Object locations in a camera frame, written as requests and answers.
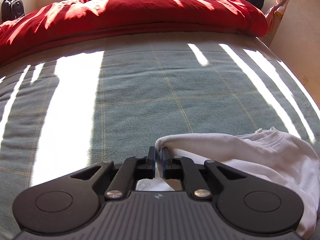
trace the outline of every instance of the red duvet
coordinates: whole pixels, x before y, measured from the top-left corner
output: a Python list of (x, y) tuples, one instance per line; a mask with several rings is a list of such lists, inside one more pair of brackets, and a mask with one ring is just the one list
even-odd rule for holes
[(244, 0), (67, 0), (0, 25), (0, 66), (77, 41), (170, 31), (262, 37), (268, 23)]

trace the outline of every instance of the sunlight patch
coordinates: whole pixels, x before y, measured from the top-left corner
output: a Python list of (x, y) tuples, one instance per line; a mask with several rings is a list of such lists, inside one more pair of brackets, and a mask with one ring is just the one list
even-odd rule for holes
[(31, 186), (85, 168), (103, 51), (57, 60), (59, 84), (39, 138)]
[(4, 111), (3, 111), (2, 119), (1, 119), (1, 121), (0, 121), (0, 149), (1, 149), (1, 143), (2, 143), (2, 140), (3, 140), (4, 129), (5, 129), (5, 126), (6, 126), (7, 122), (8, 122), (8, 118), (9, 118), (9, 114), (10, 114), (11, 108), (12, 108), (13, 103), (14, 103), (16, 97), (17, 97), (17, 94), (18, 94), (18, 92), (19, 92), (19, 88), (20, 88), (20, 86), (21, 86), (21, 84), (22, 84), (22, 82), (23, 82), (23, 80), (24, 80), (24, 77), (26, 76), (26, 74), (27, 74), (27, 72), (28, 72), (28, 70), (29, 70), (30, 67), (31, 67), (31, 66), (28, 65), (28, 66), (24, 69), (24, 71), (22, 72), (22, 74), (21, 74), (18, 82), (15, 84), (15, 86), (14, 86), (14, 88), (13, 88), (13, 91), (12, 91), (12, 93), (11, 93), (11, 95), (10, 95), (9, 100), (7, 101), (7, 103), (6, 103), (5, 106), (4, 106)]
[(36, 81), (39, 78), (39, 75), (41, 73), (43, 65), (44, 65), (44, 63), (36, 65), (35, 70), (33, 71), (33, 74), (32, 74), (30, 85), (33, 84), (33, 82)]
[(213, 11), (214, 10), (214, 7), (212, 6), (211, 3), (205, 1), (205, 0), (196, 0), (200, 3), (202, 3), (203, 5), (205, 5), (210, 11)]
[(257, 88), (258, 92), (262, 95), (267, 104), (273, 107), (273, 109), (276, 111), (276, 113), (284, 123), (284, 126), (287, 128), (288, 133), (301, 138), (287, 112), (271, 94), (261, 78), (228, 45), (219, 45), (225, 50), (225, 52), (229, 54), (229, 56), (234, 60), (239, 68), (241, 68), (242, 71), (248, 76), (252, 84)]
[(195, 54), (195, 56), (201, 66), (207, 66), (209, 64), (207, 58), (203, 55), (203, 53), (199, 50), (199, 48), (195, 44), (188, 43), (188, 46)]
[(5, 79), (5, 76), (0, 78), (0, 84), (2, 83), (2, 81)]
[(287, 73), (292, 77), (294, 82), (301, 89), (302, 93), (306, 96), (306, 98), (310, 102), (312, 108), (314, 109), (314, 111), (316, 112), (316, 114), (320, 120), (320, 110), (319, 110), (317, 104), (315, 103), (315, 101), (313, 100), (313, 98), (308, 93), (308, 91), (305, 89), (305, 87), (301, 84), (301, 82), (296, 78), (296, 76), (291, 72), (291, 70), (282, 61), (277, 60), (277, 62), (284, 68), (285, 71), (287, 71)]
[(268, 75), (268, 77), (271, 78), (272, 81), (276, 84), (276, 86), (279, 88), (281, 93), (289, 101), (289, 103), (292, 105), (293, 109), (297, 112), (304, 128), (307, 131), (310, 142), (315, 143), (315, 141), (316, 141), (315, 136), (314, 136), (307, 120), (305, 119), (303, 113), (301, 112), (300, 108), (298, 107), (296, 100), (294, 100), (290, 89), (282, 81), (279, 74), (277, 73), (276, 68), (259, 51), (252, 51), (252, 50), (247, 50), (247, 49), (244, 49), (244, 51), (249, 55), (250, 58), (253, 59), (253, 61), (259, 66), (259, 68), (261, 68), (261, 70), (264, 73), (266, 73)]

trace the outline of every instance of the yellow grid line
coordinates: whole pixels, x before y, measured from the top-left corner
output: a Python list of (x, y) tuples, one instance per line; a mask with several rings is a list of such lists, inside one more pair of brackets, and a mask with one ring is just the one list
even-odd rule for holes
[[(103, 101), (103, 79), (100, 79), (100, 89), (101, 89), (101, 100)], [(104, 119), (104, 115), (105, 115), (105, 107), (102, 106), (101, 109), (101, 154), (100, 154), (100, 160), (104, 160), (105, 156), (106, 156), (106, 149), (105, 149), (105, 145), (106, 145), (106, 137), (105, 137), (105, 119)]]
[(154, 62), (153, 61), (123, 61), (123, 62), (119, 61), (119, 62), (103, 65), (103, 67), (118, 66), (119, 64), (123, 66), (123, 64), (129, 65), (129, 64), (141, 64), (141, 63), (154, 63)]
[(302, 125), (302, 126), (300, 126), (300, 127), (298, 127), (298, 128), (296, 128), (296, 130), (297, 131), (299, 131), (299, 130), (301, 130), (302, 128), (304, 128), (304, 126)]
[(15, 171), (15, 170), (8, 169), (8, 168), (1, 167), (1, 166), (0, 166), (0, 170), (7, 171), (10, 173), (14, 173), (14, 174), (18, 174), (18, 175), (25, 176), (25, 177), (31, 177), (31, 175), (32, 175), (31, 173), (27, 173), (27, 172), (23, 172), (23, 171)]
[[(243, 94), (254, 94), (259, 93), (257, 90), (253, 91), (241, 91), (241, 92), (233, 92), (233, 93), (222, 93), (222, 94), (209, 94), (209, 95), (195, 95), (195, 96), (177, 96), (177, 99), (187, 99), (187, 98), (211, 98), (211, 97), (221, 97), (221, 96), (232, 96), (235, 95), (243, 95)], [(280, 91), (271, 91), (271, 93), (280, 93)], [(124, 101), (124, 102), (116, 102), (116, 103), (96, 103), (96, 107), (103, 107), (103, 106), (118, 106), (118, 105), (133, 105), (139, 103), (148, 103), (148, 102), (156, 102), (162, 100), (175, 100), (175, 97), (165, 97), (165, 98), (153, 98), (153, 99), (143, 99), (137, 101)], [(19, 112), (19, 113), (12, 113), (11, 115), (20, 115), (20, 114), (43, 114), (47, 111), (44, 110), (37, 110), (37, 111), (30, 111), (30, 112)]]
[(156, 61), (157, 61), (158, 65), (159, 65), (159, 68), (161, 69), (162, 75), (164, 76), (164, 79), (165, 79), (166, 82), (167, 82), (167, 85), (168, 85), (168, 87), (169, 87), (169, 90), (170, 90), (171, 94), (173, 95), (173, 97), (175, 98), (176, 103), (177, 103), (177, 106), (178, 106), (178, 108), (180, 109), (180, 112), (181, 112), (181, 114), (182, 114), (182, 117), (184, 118), (184, 120), (185, 120), (185, 122), (186, 122), (186, 125), (187, 125), (187, 127), (188, 127), (188, 130), (189, 130), (189, 132), (193, 133), (193, 129), (191, 128), (191, 124), (190, 124), (189, 118), (188, 118), (186, 112), (184, 111), (184, 109), (183, 109), (183, 107), (182, 107), (182, 104), (180, 103), (180, 100), (178, 99), (176, 93), (174, 92), (173, 86), (172, 86), (169, 78), (167, 77), (167, 74), (165, 73), (162, 65), (160, 64), (159, 59), (158, 59), (158, 56), (157, 56), (157, 54), (156, 54), (156, 52), (155, 52), (155, 50), (154, 50), (154, 48), (153, 48), (153, 46), (152, 46), (152, 44), (151, 44), (150, 41), (149, 41), (149, 43), (150, 43), (150, 47), (151, 47), (151, 49), (152, 49), (152, 51), (153, 51), (153, 54), (154, 54), (154, 56), (155, 56), (155, 58), (156, 58)]
[(238, 101), (238, 103), (241, 105), (242, 109), (245, 111), (245, 113), (247, 114), (247, 116), (249, 117), (251, 123), (253, 124), (253, 127), (255, 130), (258, 130), (258, 126), (255, 123), (255, 121), (253, 120), (252, 116), (249, 114), (248, 110), (245, 108), (245, 106), (242, 104), (242, 102), (240, 101), (240, 99), (236, 96), (236, 94), (232, 91), (231, 87), (228, 85), (228, 83), (225, 81), (225, 79), (222, 77), (222, 75), (220, 74), (220, 72), (210, 63), (210, 61), (208, 60), (210, 66), (214, 69), (214, 71), (220, 76), (221, 80), (223, 81), (223, 83), (225, 84), (225, 86), (228, 88), (228, 90), (232, 93), (232, 95), (235, 97), (235, 99)]
[[(48, 94), (48, 91), (49, 91), (49, 87), (50, 87), (50, 84), (52, 82), (52, 79), (55, 75), (52, 75), (49, 79), (49, 82), (47, 84), (47, 88), (45, 90), (45, 93), (44, 93), (44, 97), (43, 97), (43, 100), (42, 100), (42, 105), (41, 105), (41, 108), (40, 108), (40, 111), (43, 111), (44, 109), (44, 105), (46, 103), (46, 99), (47, 99), (47, 94)], [(35, 153), (36, 153), (36, 150), (37, 150), (37, 134), (38, 134), (38, 131), (39, 131), (39, 128), (40, 126), (44, 125), (44, 121), (41, 122), (41, 118), (42, 116), (39, 116), (38, 117), (38, 122), (37, 122), (37, 126), (36, 126), (36, 131), (35, 131), (35, 137), (34, 137), (34, 140), (33, 140), (33, 145), (32, 145), (32, 148), (31, 148), (31, 154), (29, 156), (29, 165), (28, 165), (28, 170), (27, 170), (27, 173), (31, 173), (32, 171), (32, 168), (33, 168), (33, 159), (35, 157)], [(29, 187), (29, 182), (30, 182), (30, 177), (27, 177), (26, 179), (26, 183), (25, 183), (25, 187)]]
[(1, 229), (0, 229), (0, 234), (1, 234), (2, 236), (4, 236), (5, 238), (7, 238), (7, 239), (12, 239), (12, 236), (9, 236), (7, 233), (5, 233), (4, 231), (2, 231)]

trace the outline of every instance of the backpack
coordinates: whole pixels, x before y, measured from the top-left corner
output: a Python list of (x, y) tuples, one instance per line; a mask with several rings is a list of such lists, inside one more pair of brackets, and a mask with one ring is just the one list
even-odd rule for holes
[(2, 22), (12, 21), (24, 16), (22, 0), (4, 0), (1, 5)]

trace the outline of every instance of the gray plaid blanket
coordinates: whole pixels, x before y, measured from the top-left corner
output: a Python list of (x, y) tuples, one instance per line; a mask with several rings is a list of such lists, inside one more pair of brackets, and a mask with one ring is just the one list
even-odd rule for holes
[(319, 109), (277, 60), (257, 38), (181, 32), (80, 42), (3, 67), (0, 239), (19, 232), (11, 207), (25, 188), (145, 155), (165, 135), (274, 126), (319, 154)]

